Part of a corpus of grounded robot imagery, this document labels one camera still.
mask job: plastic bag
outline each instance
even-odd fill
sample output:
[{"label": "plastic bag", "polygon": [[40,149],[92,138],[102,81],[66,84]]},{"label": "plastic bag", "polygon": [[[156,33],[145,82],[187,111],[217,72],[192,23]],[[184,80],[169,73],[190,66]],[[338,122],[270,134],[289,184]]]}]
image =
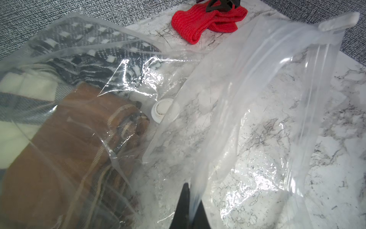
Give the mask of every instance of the plastic bag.
[{"label": "plastic bag", "polygon": [[130,228],[130,176],[201,54],[70,14],[0,62],[0,216],[8,228]]},{"label": "plastic bag", "polygon": [[340,27],[258,17],[202,60],[144,155],[154,228],[189,181],[190,221],[202,199],[211,228],[311,228],[303,184]]}]

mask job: red knit item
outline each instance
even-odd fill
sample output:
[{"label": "red knit item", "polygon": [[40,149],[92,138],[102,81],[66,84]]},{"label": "red knit item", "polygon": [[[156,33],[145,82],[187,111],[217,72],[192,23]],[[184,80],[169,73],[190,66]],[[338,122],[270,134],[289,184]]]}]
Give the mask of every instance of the red knit item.
[{"label": "red knit item", "polygon": [[172,18],[173,28],[189,43],[196,44],[207,28],[219,33],[232,33],[238,29],[235,22],[245,18],[248,11],[239,6],[229,12],[206,12],[209,1],[195,4],[188,11],[177,11]]}]

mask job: gray textured background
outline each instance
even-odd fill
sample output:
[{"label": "gray textured background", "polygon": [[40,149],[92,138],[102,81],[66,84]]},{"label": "gray textured background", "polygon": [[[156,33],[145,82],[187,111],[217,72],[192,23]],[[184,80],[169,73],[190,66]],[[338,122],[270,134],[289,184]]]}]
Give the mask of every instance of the gray textured background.
[{"label": "gray textured background", "polygon": [[0,59],[71,12],[127,26],[186,0],[0,0]]},{"label": "gray textured background", "polygon": [[360,12],[358,24],[346,30],[341,51],[366,65],[366,0],[261,0],[292,20],[309,24],[345,12]]},{"label": "gray textured background", "polygon": [[[127,26],[186,0],[1,0],[0,59],[18,50],[46,25],[70,12]],[[262,0],[293,20],[316,23],[358,11],[357,26],[346,31],[341,50],[366,65],[366,0]]]}]

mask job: brown suede item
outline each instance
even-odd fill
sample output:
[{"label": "brown suede item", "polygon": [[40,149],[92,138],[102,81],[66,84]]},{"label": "brown suede item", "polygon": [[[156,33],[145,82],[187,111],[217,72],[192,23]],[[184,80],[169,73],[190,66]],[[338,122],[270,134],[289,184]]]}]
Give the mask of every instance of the brown suede item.
[{"label": "brown suede item", "polygon": [[149,124],[127,101],[100,92],[80,84],[11,164],[2,183],[4,217],[26,227],[77,228],[83,204],[93,200],[87,198],[93,176],[110,162],[106,148],[135,146]]}]

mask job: black object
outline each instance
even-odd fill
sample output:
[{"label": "black object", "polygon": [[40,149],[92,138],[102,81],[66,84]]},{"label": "black object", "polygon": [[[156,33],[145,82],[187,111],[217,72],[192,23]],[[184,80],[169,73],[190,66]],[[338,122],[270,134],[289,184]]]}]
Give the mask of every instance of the black object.
[{"label": "black object", "polygon": [[[204,0],[196,0],[196,3],[200,3]],[[219,0],[211,0],[208,6],[206,7],[206,12],[211,12],[214,10],[218,10],[220,12],[228,12],[235,6],[235,9],[240,6],[240,0],[220,0],[220,5],[213,6]]]},{"label": "black object", "polygon": [[185,183],[183,185],[182,192],[180,193],[177,209],[175,210],[173,221],[170,224],[169,229],[211,229],[202,201],[199,203],[193,223],[189,223],[189,196],[190,191],[188,183]]}]

